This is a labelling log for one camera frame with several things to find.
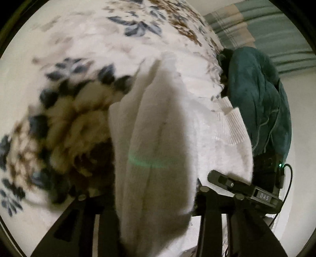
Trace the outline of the dark green plush blanket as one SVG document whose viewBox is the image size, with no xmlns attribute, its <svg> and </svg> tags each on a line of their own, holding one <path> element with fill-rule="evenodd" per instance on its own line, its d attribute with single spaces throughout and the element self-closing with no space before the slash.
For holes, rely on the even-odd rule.
<svg viewBox="0 0 316 257">
<path fill-rule="evenodd" d="M 288 157 L 292 125 L 287 94 L 272 60 L 252 47 L 223 49 L 217 55 L 222 69 L 221 96 L 241 112 L 254 156 Z"/>
</svg>

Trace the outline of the white knit sweater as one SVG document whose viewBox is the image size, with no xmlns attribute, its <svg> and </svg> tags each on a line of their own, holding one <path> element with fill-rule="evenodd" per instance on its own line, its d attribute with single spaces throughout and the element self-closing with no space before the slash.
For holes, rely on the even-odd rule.
<svg viewBox="0 0 316 257">
<path fill-rule="evenodd" d="M 131 256 L 183 253 L 197 184 L 207 185 L 210 171 L 252 180 L 239 109 L 190 93 L 170 52 L 141 63 L 131 91 L 110 106 L 109 126 L 120 238 Z"/>
</svg>

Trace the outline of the teal curtain right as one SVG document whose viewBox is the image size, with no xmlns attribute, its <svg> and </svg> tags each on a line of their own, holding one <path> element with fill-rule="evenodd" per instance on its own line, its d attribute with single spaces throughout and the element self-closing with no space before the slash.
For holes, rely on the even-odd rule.
<svg viewBox="0 0 316 257">
<path fill-rule="evenodd" d="M 224 48 L 267 54 L 280 74 L 312 69 L 315 53 L 293 22 L 270 1 L 242 1 L 204 16 Z"/>
</svg>

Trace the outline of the floral bed blanket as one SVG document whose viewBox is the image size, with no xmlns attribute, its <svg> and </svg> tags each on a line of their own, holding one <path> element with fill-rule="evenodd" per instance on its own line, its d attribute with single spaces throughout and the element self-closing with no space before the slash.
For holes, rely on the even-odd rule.
<svg viewBox="0 0 316 257">
<path fill-rule="evenodd" d="M 61 204 L 110 172 L 109 107 L 143 60 L 174 52 L 186 83 L 220 88 L 222 45 L 187 1 L 54 1 L 1 58 L 1 212 Z"/>
</svg>

